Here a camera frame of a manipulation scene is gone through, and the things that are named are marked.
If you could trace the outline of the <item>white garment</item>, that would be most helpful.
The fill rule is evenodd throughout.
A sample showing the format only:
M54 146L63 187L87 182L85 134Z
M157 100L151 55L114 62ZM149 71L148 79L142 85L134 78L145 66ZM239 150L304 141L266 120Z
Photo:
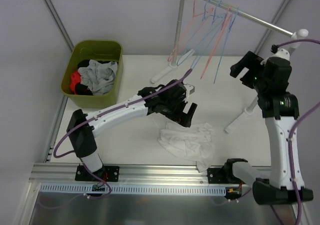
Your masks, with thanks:
M208 123L183 127L168 122L159 132L158 143L178 159L195 162L197 170L206 171L213 163L214 128Z

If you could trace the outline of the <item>pink wire hanger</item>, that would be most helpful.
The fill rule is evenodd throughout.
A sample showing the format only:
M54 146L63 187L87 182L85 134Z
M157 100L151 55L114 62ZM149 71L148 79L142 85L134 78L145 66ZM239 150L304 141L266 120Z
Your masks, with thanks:
M197 17L202 16L202 22L199 25L199 28L195 31L195 33L198 32L198 30L203 26L205 20L212 15L214 8L210 8L210 9L204 9L203 12L201 13L196 13L196 0L193 0L193 7L192 7L192 17L190 19L190 21L188 22L186 28L183 30L182 34L180 34L179 39L177 40L176 44L174 45L174 48L171 52L171 54L169 55L169 57L167 58L168 62L174 62L174 59L177 58L178 54L180 52L182 52L186 46L188 45L188 43L190 42L190 40L192 39L191 37L186 40L186 35L188 34L189 30L192 28L192 26L194 25L194 22L196 20Z
M207 68L208 68L208 66L209 66L209 64L210 64L210 62L211 62L211 59L212 59L214 53L216 52L216 49L217 49L217 47L218 47L218 45L219 45L219 43L220 43L220 40L221 40L221 38L222 38L222 36L223 36L223 34L224 34L224 32L225 32L225 29L226 29L226 27L227 27L227 25L228 25L228 23L229 23L229 21L230 21L230 19L231 19L231 17L232 17L232 15L230 14L230 9L231 9L231 6L229 5L228 8L227 8L227 10L226 10L226 16L225 16L225 19L224 19L224 21L223 21L223 23L222 23L222 26L221 26L221 29L220 29L220 31L219 31L218 37L217 37L217 39L215 40L215 44L214 44L214 46L213 46L213 49L212 49L212 51L211 51L211 53L210 53L210 55L209 55L209 58L208 58L208 60L207 60L207 63L206 63L206 65L205 65L205 67L204 67L204 70L203 70L203 72L202 72L202 74L201 74L201 77L200 77L201 79L204 77L204 75L205 75L205 73L206 73L206 70L207 70Z

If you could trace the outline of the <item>light blue wire hanger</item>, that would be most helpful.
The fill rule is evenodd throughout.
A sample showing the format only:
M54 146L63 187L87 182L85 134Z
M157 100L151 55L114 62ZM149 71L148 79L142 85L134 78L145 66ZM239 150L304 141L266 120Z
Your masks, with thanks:
M203 1L203 8L197 7L197 1L196 0L196 13L202 13L204 11L204 5L205 2L207 0ZM207 4L206 9L209 10L210 8L214 8L215 5L210 4L210 2ZM192 2L192 10L191 10L191 17L192 18L192 14L193 14L193 2ZM185 26L185 28L182 28L182 16L183 16L183 8L181 8L180 11L180 15L177 21L177 35L178 37L175 39L174 45L177 43L180 34L182 34L183 30L187 27L187 25ZM202 16L199 16L195 19L192 28L189 30L188 34L185 36L186 40L188 40L189 38L191 38L190 42L188 43L188 45L185 47L185 49L180 52L177 56L176 59L173 60L173 62L171 62L173 65L175 65L176 67L179 67L180 65L182 65L183 63L185 63L188 59L191 59L193 56L197 56L197 49L195 48L195 46L198 44L198 42L205 36L205 34L207 33L207 31L209 30L209 27L211 26L211 20L207 21L202 27L201 29L195 34L194 32L198 29L199 25L202 22Z

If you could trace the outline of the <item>grey tank top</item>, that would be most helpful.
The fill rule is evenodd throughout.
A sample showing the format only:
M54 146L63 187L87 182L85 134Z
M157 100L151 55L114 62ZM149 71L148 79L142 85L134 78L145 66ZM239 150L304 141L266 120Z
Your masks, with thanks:
M117 61L87 59L77 65L80 84L93 96L102 96L111 91L117 71Z

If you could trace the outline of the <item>black tank top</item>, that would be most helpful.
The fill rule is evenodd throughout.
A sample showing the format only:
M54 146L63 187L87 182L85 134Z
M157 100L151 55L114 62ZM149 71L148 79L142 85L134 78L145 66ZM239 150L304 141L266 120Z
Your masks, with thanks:
M92 94L90 94L90 92L88 90L86 90L80 83L78 83L75 86L75 91L77 95L88 95L88 96L93 96Z

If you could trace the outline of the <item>red tank top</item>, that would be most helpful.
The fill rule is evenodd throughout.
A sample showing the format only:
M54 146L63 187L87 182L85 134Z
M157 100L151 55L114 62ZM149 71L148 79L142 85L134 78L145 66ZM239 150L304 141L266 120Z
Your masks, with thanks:
M79 74L78 70L76 70L70 75L69 88L73 94L77 94L76 85L80 82L81 82L81 75Z

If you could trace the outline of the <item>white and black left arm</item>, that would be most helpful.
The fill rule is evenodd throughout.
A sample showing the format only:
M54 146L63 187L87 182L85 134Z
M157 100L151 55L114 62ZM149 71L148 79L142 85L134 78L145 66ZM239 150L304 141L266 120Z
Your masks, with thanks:
M184 109L194 91L193 85L173 79L166 85L144 87L128 100L102 110L91 113L84 113L81 109L74 111L66 131L75 155L87 168L87 176L98 181L106 175L96 144L96 137L106 129L151 114L161 114L189 128L197 104L192 103L187 112Z

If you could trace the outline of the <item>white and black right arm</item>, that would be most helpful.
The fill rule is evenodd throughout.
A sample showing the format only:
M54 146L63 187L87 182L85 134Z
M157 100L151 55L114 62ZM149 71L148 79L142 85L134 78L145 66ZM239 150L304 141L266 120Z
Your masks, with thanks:
M267 59L248 51L232 65L230 76L248 71L240 79L243 85L256 90L257 96L224 130L233 132L241 122L251 117L255 106L262 111L270 145L270 176L262 178L259 171L245 159L228 159L223 178L228 183L241 180L252 188L259 205L290 205L309 202L314 198L311 189L305 187L302 178L296 141L299 103L295 95L287 92L292 72L290 54L279 49Z

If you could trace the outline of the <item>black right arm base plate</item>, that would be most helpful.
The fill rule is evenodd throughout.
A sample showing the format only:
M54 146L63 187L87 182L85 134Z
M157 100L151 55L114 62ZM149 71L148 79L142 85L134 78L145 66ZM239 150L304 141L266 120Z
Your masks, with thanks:
M207 180L209 184L240 184L241 180L233 175L231 168L208 168Z

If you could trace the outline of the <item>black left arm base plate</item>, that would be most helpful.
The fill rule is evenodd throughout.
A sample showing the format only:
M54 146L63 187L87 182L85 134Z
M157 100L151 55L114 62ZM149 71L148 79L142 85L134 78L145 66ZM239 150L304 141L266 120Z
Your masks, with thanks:
M120 167L113 165L103 165L103 167L96 172L92 172L96 177L106 182L118 182ZM98 182L99 180L90 175L85 169L84 165L78 165L75 173L75 181L80 182Z

